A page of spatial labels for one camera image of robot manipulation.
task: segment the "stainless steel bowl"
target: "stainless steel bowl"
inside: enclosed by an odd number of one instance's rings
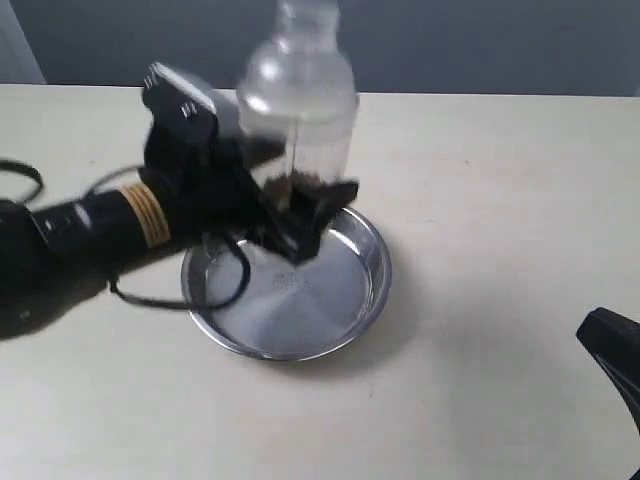
[[[354,210],[338,215],[319,255],[297,268],[249,242],[238,244],[251,263],[245,294],[214,314],[191,313],[204,333],[236,353],[289,361],[326,355],[362,335],[387,300],[389,251]],[[210,241],[187,252],[182,291],[188,301],[217,302],[233,292],[240,275],[227,247]]]

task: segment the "gray wall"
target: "gray wall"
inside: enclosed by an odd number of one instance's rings
[[[49,83],[133,85],[153,60],[233,86],[274,0],[12,0]],[[363,91],[633,95],[640,0],[343,0]]]

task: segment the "clear plastic bottle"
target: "clear plastic bottle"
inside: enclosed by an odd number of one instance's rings
[[[246,134],[287,140],[283,158],[252,172],[280,208],[293,181],[327,184],[344,173],[358,96],[338,22],[333,0],[280,0],[275,32],[236,90]]]

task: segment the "white table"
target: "white table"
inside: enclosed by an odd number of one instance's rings
[[[141,161],[134,89],[3,86],[0,107],[39,204]],[[364,95],[349,173],[395,269],[378,323],[275,365],[101,295],[0,344],[0,476],[628,479],[640,438],[574,335],[595,306],[640,318],[638,125],[634,99]],[[180,263],[123,287],[178,295]]]

